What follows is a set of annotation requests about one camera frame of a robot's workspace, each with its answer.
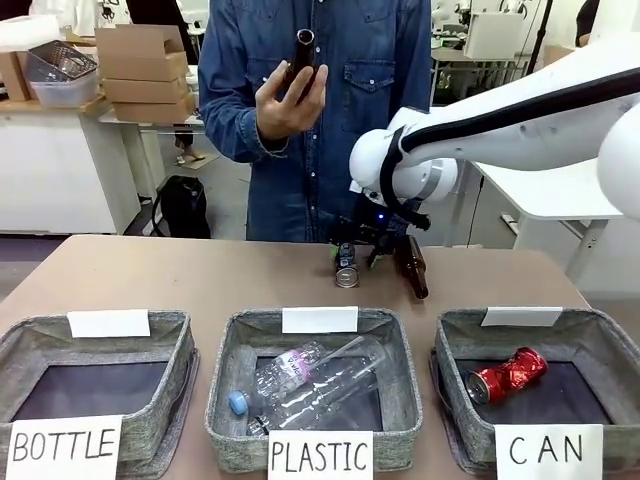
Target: person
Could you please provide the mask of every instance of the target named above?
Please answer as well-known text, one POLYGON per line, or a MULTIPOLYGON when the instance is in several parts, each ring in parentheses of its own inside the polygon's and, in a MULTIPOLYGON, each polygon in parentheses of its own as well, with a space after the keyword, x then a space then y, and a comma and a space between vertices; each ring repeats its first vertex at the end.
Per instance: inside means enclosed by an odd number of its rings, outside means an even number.
POLYGON ((599 6, 600 0, 587 0, 578 12, 578 17, 576 18, 576 47, 584 47, 589 43, 599 6))
POLYGON ((401 106, 429 108, 428 0, 211 0, 199 64, 205 132, 251 164, 248 240, 327 242, 350 217, 349 154, 401 106), (296 32, 315 34, 317 72, 283 82, 296 32))
MULTIPOLYGON (((198 64, 198 55, 191 43, 178 0, 156 1, 153 7, 145 0, 127 0, 127 10, 134 24, 177 26, 187 55, 187 63, 198 64)), ((188 161, 203 160, 205 156, 193 148, 193 132, 184 125, 176 125, 176 128, 178 130, 175 133, 174 143, 176 148, 182 150, 182 154, 178 157, 178 164, 184 165, 188 161)))

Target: stacked cardboard boxes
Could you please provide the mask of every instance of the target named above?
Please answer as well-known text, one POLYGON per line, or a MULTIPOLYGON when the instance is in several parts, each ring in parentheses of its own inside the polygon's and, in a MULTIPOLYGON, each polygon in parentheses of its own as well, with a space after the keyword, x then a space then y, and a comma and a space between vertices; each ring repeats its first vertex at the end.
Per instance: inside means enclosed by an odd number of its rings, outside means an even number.
POLYGON ((174 124, 193 114, 177 27, 118 25, 97 29, 96 42, 102 86, 118 120, 174 124))

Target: brown glass bottle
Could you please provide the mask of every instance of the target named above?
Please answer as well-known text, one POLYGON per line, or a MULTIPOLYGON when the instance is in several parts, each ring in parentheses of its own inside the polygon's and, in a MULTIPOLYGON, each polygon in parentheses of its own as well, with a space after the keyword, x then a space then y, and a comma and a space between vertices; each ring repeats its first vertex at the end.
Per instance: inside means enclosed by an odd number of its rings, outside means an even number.
POLYGON ((396 265, 404 278, 409 281, 419 299, 429 296, 427 288, 427 265, 422 257, 418 242, 412 235, 405 235, 398 241, 394 254, 396 265))
MULTIPOLYGON (((311 30, 306 28, 302 30, 298 30, 298 33, 296 34, 295 49, 293 51, 293 59, 291 60, 291 63, 289 63, 289 67, 287 68, 287 73, 284 77, 283 85, 284 85, 285 93, 287 90, 289 90, 291 83, 298 76, 300 71, 302 71, 304 67, 313 67, 314 61, 315 61, 314 33, 311 30)), ((311 90, 311 85, 313 85, 313 81, 315 80, 315 77, 316 77, 316 73, 314 68, 313 76, 309 80, 309 83, 307 83, 307 86, 303 90, 302 95, 300 95, 300 100, 302 100, 304 97, 308 95, 309 90, 311 90)))

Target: blue bottle cap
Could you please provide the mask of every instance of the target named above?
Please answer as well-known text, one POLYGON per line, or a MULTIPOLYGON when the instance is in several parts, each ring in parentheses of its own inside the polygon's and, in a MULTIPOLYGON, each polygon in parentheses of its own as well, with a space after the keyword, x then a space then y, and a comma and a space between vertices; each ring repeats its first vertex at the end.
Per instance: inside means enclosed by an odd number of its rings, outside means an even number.
POLYGON ((229 407, 236 415, 244 415, 249 411, 247 399, 244 394, 238 390, 234 390, 229 394, 229 407))

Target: black backpack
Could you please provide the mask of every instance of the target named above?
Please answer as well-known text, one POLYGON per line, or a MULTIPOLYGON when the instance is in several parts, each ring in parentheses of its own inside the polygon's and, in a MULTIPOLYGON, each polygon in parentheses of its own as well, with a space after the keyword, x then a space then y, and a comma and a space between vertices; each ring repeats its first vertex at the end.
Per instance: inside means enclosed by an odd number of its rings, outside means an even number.
POLYGON ((171 237, 211 238, 207 222, 207 197, 204 186, 197 178, 174 175, 160 189, 151 211, 151 222, 156 235, 165 237, 156 223, 158 204, 171 237))

